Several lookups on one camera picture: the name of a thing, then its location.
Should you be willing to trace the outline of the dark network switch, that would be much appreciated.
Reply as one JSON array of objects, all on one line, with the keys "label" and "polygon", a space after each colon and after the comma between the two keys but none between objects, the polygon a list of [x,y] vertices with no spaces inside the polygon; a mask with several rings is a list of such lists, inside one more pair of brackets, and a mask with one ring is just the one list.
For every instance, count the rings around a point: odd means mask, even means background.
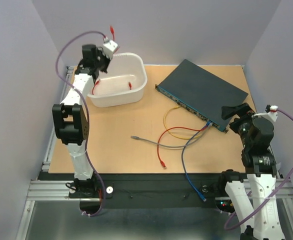
[{"label": "dark network switch", "polygon": [[230,118],[222,119],[223,106],[242,104],[248,93],[191,61],[183,60],[155,89],[196,115],[227,133]]}]

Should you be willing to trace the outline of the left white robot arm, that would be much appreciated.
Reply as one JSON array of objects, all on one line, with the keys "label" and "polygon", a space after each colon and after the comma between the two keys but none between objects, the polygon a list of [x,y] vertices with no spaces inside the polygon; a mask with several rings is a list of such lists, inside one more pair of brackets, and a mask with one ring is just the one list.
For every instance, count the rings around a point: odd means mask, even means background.
[{"label": "left white robot arm", "polygon": [[114,41],[101,47],[94,44],[82,46],[82,59],[75,72],[72,86],[59,104],[52,107],[55,135],[67,147],[74,167],[74,182],[68,183],[71,194],[93,197],[98,191],[95,171],[87,157],[90,118],[86,97],[106,73],[118,45]]}]

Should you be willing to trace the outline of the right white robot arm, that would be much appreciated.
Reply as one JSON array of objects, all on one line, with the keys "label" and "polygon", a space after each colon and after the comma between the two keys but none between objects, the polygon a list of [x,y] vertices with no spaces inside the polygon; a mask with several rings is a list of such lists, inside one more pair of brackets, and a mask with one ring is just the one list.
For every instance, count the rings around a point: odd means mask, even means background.
[{"label": "right white robot arm", "polygon": [[269,147],[274,137],[278,108],[268,105],[264,113],[255,113],[247,104],[222,106],[223,120],[234,117],[230,129],[240,136],[241,160],[249,183],[247,193],[239,172],[226,170],[216,183],[217,191],[227,195],[238,218],[242,240],[283,240],[283,233],[274,194],[277,166]]}]

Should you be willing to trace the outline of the white plastic tub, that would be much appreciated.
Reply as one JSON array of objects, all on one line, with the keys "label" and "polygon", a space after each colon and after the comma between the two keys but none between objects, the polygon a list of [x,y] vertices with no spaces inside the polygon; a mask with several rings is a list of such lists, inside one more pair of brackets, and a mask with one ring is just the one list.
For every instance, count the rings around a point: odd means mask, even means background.
[{"label": "white plastic tub", "polygon": [[140,101],[148,77],[142,58],[126,52],[113,56],[107,73],[101,73],[97,82],[87,97],[94,106],[106,108]]}]

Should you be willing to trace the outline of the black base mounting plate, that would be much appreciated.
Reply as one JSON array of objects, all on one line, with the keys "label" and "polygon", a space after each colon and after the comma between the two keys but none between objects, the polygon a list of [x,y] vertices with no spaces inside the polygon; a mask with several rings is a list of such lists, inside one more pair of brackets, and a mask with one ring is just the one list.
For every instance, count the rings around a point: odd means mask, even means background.
[{"label": "black base mounting plate", "polygon": [[102,173],[106,209],[215,208],[220,173]]}]

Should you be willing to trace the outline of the aluminium frame rail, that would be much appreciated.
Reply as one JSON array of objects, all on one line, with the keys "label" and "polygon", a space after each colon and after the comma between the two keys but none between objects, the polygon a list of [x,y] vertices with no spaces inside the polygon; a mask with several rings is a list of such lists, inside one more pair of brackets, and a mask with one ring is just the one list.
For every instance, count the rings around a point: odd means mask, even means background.
[{"label": "aluminium frame rail", "polygon": [[[49,142],[46,148],[44,159],[41,165],[41,172],[47,174],[52,162],[52,157],[54,149],[56,146],[56,135],[55,131],[51,132],[49,137]],[[31,223],[31,218],[33,215],[33,210],[36,202],[39,201],[63,201],[68,200],[68,189],[64,185],[64,180],[39,180],[35,179],[29,183],[26,202],[22,212],[22,217],[18,227],[16,239],[25,240],[27,238],[27,233],[29,225]]]}]

